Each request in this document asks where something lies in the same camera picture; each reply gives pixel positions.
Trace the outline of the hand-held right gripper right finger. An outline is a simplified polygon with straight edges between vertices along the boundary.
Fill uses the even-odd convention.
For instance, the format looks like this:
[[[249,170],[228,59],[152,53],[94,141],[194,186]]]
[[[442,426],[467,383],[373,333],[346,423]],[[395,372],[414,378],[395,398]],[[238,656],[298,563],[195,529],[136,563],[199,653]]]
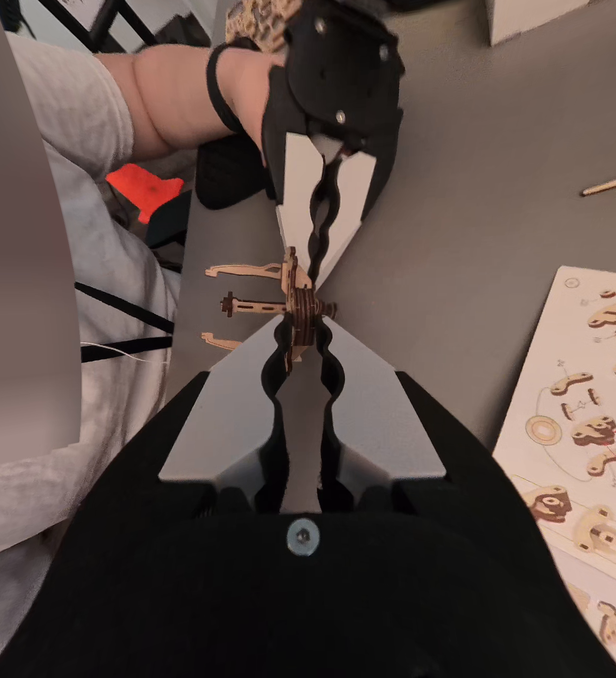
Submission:
[[[316,325],[323,414],[319,498],[445,479],[447,471],[394,367],[330,318]]]

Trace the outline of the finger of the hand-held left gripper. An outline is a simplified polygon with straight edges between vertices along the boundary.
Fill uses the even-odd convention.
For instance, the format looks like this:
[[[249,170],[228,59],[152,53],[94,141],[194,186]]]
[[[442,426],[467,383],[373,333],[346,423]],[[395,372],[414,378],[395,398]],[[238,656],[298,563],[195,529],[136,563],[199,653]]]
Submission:
[[[286,133],[283,198],[277,221],[285,248],[294,248],[298,264],[307,273],[311,266],[309,241],[314,234],[311,200],[324,174],[325,159],[305,135]]]
[[[319,230],[315,287],[324,284],[363,221],[376,158],[363,151],[342,159],[329,187],[328,216]]]

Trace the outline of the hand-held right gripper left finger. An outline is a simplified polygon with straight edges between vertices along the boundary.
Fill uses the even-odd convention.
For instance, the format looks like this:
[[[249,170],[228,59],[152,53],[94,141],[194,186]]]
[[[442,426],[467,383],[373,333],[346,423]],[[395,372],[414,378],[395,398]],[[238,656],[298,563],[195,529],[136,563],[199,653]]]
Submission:
[[[261,327],[209,371],[159,478],[245,496],[283,496],[289,456],[277,395],[287,379],[288,315]]]

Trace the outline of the wooden model assembly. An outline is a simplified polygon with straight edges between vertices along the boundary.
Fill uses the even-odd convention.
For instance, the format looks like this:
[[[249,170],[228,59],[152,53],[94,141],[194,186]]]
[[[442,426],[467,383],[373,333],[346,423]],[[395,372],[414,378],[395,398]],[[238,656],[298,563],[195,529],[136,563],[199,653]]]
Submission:
[[[265,302],[237,298],[229,292],[220,302],[221,311],[227,317],[246,313],[255,315],[289,315],[292,321],[292,334],[286,352],[286,371],[291,373],[295,362],[301,361],[302,353],[315,343],[315,323],[320,317],[335,319],[337,305],[323,302],[315,294],[312,280],[299,265],[294,247],[286,248],[281,264],[271,263],[264,266],[250,264],[224,264],[206,268],[206,276],[219,274],[234,276],[253,276],[278,281],[285,296],[284,301]]]

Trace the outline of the person's left forearm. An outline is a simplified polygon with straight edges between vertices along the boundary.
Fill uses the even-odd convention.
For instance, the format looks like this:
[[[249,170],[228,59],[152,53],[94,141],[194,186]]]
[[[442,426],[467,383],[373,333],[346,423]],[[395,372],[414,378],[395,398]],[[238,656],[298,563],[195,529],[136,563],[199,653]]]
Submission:
[[[211,50],[158,45],[138,54],[97,54],[126,103],[132,161],[167,157],[229,136],[208,92]]]

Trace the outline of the laser-cut wooden parts sheet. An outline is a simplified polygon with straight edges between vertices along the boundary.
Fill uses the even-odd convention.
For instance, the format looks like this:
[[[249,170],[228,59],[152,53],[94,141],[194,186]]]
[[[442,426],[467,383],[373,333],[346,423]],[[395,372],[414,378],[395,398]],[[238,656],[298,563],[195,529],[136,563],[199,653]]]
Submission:
[[[225,43],[242,41],[264,53],[279,53],[286,46],[286,24],[302,4],[302,1],[236,1],[226,13]]]

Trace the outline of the person's left hand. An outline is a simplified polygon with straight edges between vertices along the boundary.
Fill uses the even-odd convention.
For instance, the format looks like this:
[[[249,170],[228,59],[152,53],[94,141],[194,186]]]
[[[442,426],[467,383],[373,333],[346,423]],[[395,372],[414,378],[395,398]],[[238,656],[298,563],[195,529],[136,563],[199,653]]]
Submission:
[[[284,67],[285,63],[284,53],[267,54],[236,47],[223,50],[217,62],[220,93],[259,150],[269,99],[269,74],[273,67]]]

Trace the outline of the black textured pad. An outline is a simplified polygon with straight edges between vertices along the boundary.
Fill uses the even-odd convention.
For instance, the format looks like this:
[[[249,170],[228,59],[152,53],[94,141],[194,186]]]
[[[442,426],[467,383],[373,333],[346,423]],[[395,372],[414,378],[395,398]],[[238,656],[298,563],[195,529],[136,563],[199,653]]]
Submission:
[[[198,148],[194,191],[209,210],[230,208],[260,192],[270,200],[276,198],[261,152],[246,134],[212,140]]]

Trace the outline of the black wrist band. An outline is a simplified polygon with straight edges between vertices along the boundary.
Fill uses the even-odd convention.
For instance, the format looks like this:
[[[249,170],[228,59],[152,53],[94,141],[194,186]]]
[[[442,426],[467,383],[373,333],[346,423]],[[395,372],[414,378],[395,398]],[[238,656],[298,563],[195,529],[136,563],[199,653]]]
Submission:
[[[219,87],[217,77],[217,68],[220,56],[228,49],[244,49],[251,52],[260,52],[260,47],[248,37],[238,37],[232,42],[221,43],[211,51],[206,68],[206,84],[211,106],[219,116],[221,123],[233,134],[247,135],[244,126],[239,121],[236,114],[227,104]]]

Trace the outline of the orange traffic cone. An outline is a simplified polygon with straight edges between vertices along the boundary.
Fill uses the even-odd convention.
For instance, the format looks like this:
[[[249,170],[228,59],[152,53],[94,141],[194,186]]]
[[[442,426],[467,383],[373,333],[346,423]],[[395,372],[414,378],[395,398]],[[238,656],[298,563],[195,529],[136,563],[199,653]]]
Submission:
[[[161,179],[135,163],[127,163],[105,177],[107,183],[139,210],[138,221],[148,225],[153,214],[176,199],[185,181]]]

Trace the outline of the white box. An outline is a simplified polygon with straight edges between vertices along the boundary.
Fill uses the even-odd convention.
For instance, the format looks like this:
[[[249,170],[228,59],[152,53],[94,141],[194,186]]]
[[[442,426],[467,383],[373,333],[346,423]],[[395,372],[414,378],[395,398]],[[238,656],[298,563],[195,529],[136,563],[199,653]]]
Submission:
[[[485,1],[490,46],[536,29],[589,1]]]

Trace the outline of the illustrated instruction sheet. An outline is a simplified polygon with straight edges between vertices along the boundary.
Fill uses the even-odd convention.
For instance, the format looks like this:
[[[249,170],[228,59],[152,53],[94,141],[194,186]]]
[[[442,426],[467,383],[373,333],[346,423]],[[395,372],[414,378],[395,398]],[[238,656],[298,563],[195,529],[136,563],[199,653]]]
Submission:
[[[616,661],[616,273],[558,269],[494,458]]]

